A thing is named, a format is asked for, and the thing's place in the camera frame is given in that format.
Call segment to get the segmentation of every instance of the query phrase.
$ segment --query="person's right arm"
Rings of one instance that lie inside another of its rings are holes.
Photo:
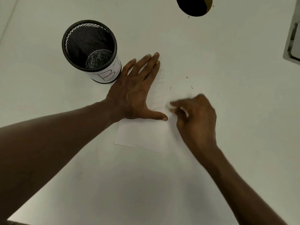
[[[171,102],[178,116],[177,128],[195,158],[208,171],[240,225],[286,224],[238,175],[218,148],[215,136],[216,113],[200,94],[192,99]]]

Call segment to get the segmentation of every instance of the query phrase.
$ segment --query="round cable hole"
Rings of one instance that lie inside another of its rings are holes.
[[[203,16],[212,7],[212,0],[177,0],[179,8],[190,16]]]

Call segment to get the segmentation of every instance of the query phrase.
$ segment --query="black mesh bin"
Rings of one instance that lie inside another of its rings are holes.
[[[70,26],[62,39],[62,50],[71,65],[98,83],[111,83],[121,72],[115,36],[100,22],[83,20]]]

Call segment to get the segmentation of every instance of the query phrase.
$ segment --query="person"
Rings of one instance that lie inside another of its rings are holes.
[[[0,223],[111,124],[123,118],[168,120],[165,114],[149,110],[146,105],[160,68],[158,59],[159,53],[155,53],[138,62],[131,60],[101,102],[0,128]],[[200,94],[171,105],[183,141],[215,181],[238,223],[286,224],[243,181],[218,148],[217,116],[208,99]]]

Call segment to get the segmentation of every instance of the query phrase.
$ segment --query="container rim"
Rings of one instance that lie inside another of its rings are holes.
[[[114,52],[113,52],[113,55],[112,55],[111,59],[110,59],[105,65],[101,66],[100,68],[96,68],[96,69],[82,68],[82,67],[80,67],[80,66],[74,64],[74,63],[71,61],[71,59],[70,59],[70,57],[69,57],[69,55],[68,55],[68,53],[67,53],[67,51],[66,51],[66,39],[67,39],[67,36],[69,35],[69,33],[70,33],[75,27],[77,27],[77,26],[79,26],[79,25],[81,25],[81,24],[86,24],[86,23],[97,24],[97,25],[103,27],[105,30],[107,30],[107,31],[111,34],[111,36],[112,36],[112,38],[113,38],[113,41],[114,41],[115,49],[114,49]],[[104,25],[103,23],[100,23],[100,22],[98,22],[98,21],[95,21],[95,20],[81,20],[81,21],[78,21],[78,22],[72,24],[72,25],[66,30],[66,32],[65,32],[65,34],[64,34],[64,36],[63,36],[63,38],[62,38],[62,51],[63,51],[63,53],[64,53],[65,58],[66,58],[66,59],[68,60],[68,62],[69,62],[71,65],[73,65],[75,68],[77,68],[77,69],[79,69],[79,70],[81,70],[81,71],[84,71],[84,72],[93,72],[93,73],[94,73],[94,72],[99,72],[99,71],[102,71],[102,70],[106,69],[107,67],[109,67],[109,66],[112,64],[112,62],[113,62],[114,59],[116,58],[116,56],[117,56],[117,50],[118,50],[118,48],[117,48],[117,40],[115,39],[115,35],[113,34],[113,32],[112,32],[106,25]]]

